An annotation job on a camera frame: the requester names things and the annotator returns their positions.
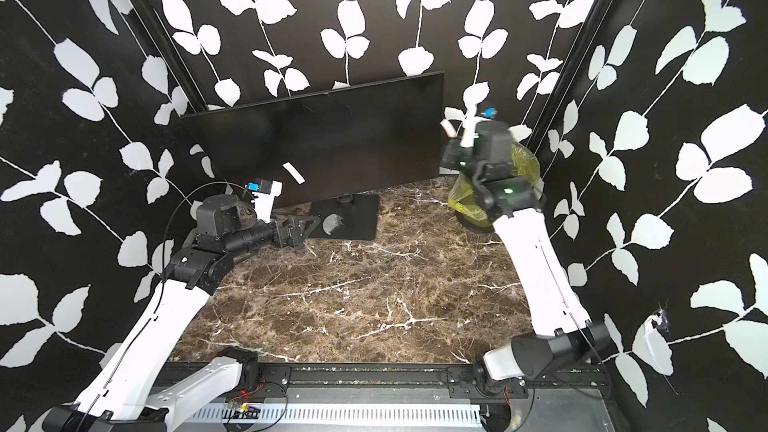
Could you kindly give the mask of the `black computer monitor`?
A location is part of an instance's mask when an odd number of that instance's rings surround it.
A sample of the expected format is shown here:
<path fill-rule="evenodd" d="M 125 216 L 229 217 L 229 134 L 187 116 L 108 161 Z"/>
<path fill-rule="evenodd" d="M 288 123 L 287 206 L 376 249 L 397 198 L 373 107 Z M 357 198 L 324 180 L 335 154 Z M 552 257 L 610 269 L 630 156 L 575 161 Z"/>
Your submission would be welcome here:
<path fill-rule="evenodd" d="M 444 75 L 300 94 L 186 115 L 182 121 L 228 181 L 279 181 L 279 207 L 434 178 L 445 133 Z M 282 167 L 306 179 L 297 184 Z"/>

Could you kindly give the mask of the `black mounting rail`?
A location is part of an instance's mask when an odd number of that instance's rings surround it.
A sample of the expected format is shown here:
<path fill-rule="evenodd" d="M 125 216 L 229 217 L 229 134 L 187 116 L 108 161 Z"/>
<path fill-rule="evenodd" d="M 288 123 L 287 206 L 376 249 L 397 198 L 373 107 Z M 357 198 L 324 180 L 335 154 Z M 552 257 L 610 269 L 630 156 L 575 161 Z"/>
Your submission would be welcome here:
<path fill-rule="evenodd" d="M 487 384 L 470 364 L 289 364 L 262 363 L 259 381 L 290 387 L 439 389 L 452 399 L 500 402 L 527 399 L 534 392 L 566 390 L 607 399 L 613 384 L 595 366 L 546 373 L 535 379 L 512 378 Z"/>

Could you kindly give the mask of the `black monitor stand base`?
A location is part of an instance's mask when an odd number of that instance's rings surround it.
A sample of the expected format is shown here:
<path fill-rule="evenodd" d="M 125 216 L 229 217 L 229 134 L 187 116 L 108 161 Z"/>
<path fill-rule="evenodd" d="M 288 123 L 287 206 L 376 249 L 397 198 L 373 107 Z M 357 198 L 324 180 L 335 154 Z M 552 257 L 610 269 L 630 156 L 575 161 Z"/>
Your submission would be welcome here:
<path fill-rule="evenodd" d="M 375 194 L 353 194 L 313 202 L 310 215 L 320 224 L 310 237 L 323 240 L 372 242 L 377 235 L 380 197 Z"/>

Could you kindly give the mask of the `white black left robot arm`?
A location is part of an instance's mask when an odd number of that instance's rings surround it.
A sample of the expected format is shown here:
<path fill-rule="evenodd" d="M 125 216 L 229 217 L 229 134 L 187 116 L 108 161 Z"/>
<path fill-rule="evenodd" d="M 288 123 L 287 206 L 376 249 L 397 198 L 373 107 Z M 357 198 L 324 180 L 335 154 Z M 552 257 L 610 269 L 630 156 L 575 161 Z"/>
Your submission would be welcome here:
<path fill-rule="evenodd" d="M 226 349 L 170 388 L 152 393 L 162 367 L 189 323 L 213 296 L 236 260 L 259 248 L 297 248 L 320 224 L 317 216 L 271 216 L 277 191 L 253 196 L 255 221 L 246 226 L 234 195 L 206 198 L 196 227 L 164 265 L 144 313 L 110 361 L 70 405 L 52 408 L 45 431 L 174 431 L 216 397 L 259 385 L 258 355 Z"/>

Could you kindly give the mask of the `white sticky note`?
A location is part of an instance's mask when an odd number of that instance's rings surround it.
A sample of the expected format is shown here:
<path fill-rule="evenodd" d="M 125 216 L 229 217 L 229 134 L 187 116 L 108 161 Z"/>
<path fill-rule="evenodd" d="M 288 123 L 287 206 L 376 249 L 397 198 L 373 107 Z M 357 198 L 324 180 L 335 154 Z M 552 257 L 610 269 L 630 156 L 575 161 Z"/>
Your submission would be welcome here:
<path fill-rule="evenodd" d="M 455 138 L 457 136 L 456 129 L 453 127 L 448 119 L 443 119 L 440 122 L 441 127 L 449 138 Z"/>
<path fill-rule="evenodd" d="M 290 174 L 297 184 L 305 183 L 306 179 L 291 162 L 283 163 L 282 167 Z"/>

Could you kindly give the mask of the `bin with yellow bag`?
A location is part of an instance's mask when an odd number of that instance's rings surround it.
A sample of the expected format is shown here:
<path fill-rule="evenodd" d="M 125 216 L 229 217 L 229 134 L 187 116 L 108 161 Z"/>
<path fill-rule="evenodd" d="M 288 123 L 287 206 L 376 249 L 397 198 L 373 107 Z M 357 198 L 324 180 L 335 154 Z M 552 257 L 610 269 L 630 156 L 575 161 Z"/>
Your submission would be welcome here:
<path fill-rule="evenodd" d="M 493 159 L 483 139 L 472 149 L 473 170 L 459 173 L 448 196 L 459 223 L 477 233 L 494 231 L 493 221 L 505 213 L 534 208 L 539 210 L 540 164 L 534 154 L 516 141 L 510 142 L 510 158 Z"/>

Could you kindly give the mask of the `small green circuit board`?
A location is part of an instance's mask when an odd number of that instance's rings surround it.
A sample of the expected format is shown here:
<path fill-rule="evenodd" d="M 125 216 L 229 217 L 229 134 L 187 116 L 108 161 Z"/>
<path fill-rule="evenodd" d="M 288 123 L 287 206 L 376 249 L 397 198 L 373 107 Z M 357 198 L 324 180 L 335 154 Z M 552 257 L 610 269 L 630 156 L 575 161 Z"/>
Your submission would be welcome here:
<path fill-rule="evenodd" d="M 260 403 L 228 403 L 224 408 L 222 420 L 225 423 L 231 423 L 232 421 L 256 420 L 260 415 L 261 408 L 262 405 Z"/>

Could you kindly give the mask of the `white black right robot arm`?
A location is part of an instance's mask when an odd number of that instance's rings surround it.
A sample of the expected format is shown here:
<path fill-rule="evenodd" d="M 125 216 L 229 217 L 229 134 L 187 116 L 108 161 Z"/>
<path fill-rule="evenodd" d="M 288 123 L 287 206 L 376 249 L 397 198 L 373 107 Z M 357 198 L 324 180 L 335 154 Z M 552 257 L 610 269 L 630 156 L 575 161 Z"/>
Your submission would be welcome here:
<path fill-rule="evenodd" d="M 464 221 L 488 221 L 512 260 L 531 313 L 531 333 L 481 356 L 480 377 L 490 385 L 597 362 L 609 342 L 607 327 L 581 305 L 551 244 L 542 198 L 524 175 L 526 165 L 536 162 L 507 124 L 485 117 L 469 118 L 441 160 L 442 167 L 459 173 L 451 208 Z"/>

